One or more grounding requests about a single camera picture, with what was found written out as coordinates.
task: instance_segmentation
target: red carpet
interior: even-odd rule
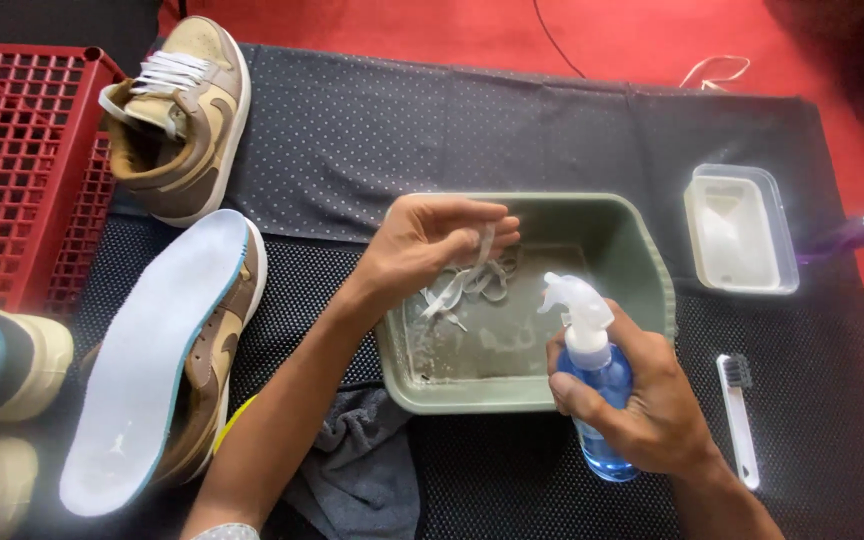
[[[160,31],[175,26],[163,6]],[[572,75],[531,0],[188,0],[238,42]],[[589,79],[677,86],[702,59],[738,55],[751,68],[733,92],[799,94],[822,113],[848,215],[864,214],[864,125],[825,68],[806,58],[759,0],[538,0],[542,16]],[[864,281],[864,250],[858,253]]]

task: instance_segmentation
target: gray towel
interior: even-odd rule
[[[419,484],[403,429],[410,416],[385,388],[340,392],[282,498],[328,540],[414,538]]]

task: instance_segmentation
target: cable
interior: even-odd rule
[[[582,72],[578,67],[575,66],[574,63],[569,60],[569,57],[566,56],[566,53],[562,52],[562,48],[559,47],[559,43],[556,43],[555,37],[552,36],[552,33],[549,32],[548,27],[546,27],[546,21],[543,20],[543,14],[539,11],[539,0],[532,0],[532,5],[535,6],[535,16],[538,18],[538,23],[542,25],[542,30],[545,30],[545,35],[549,39],[549,42],[552,43],[552,46],[555,47],[555,50],[558,51],[558,55],[561,56],[561,59],[565,61],[566,64],[572,71],[575,71],[579,74],[579,77],[582,79],[586,78],[586,74]]]

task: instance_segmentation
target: blue spray bottle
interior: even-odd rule
[[[538,309],[547,313],[555,304],[568,308],[561,315],[565,329],[565,349],[558,355],[558,371],[570,373],[594,388],[616,409],[625,409],[632,394],[632,369],[622,350],[609,342],[606,328],[616,320],[612,310],[595,289],[576,276],[545,274],[548,288],[545,303]],[[639,469],[622,458],[606,444],[594,427],[576,418],[582,455],[588,467],[610,482],[626,482],[639,474]]]

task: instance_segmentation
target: human hand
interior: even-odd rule
[[[488,257],[519,241],[519,218],[492,202],[458,196],[399,197],[346,285],[385,313],[426,288],[451,263],[474,261],[479,230],[495,224]]]
[[[723,463],[666,338],[643,331],[613,300],[606,303],[615,315],[608,339],[625,353],[633,376],[629,400],[625,408],[616,409],[572,374],[556,372],[565,347],[563,328],[545,345],[549,387],[558,412],[598,430],[611,448],[643,471],[687,479]]]

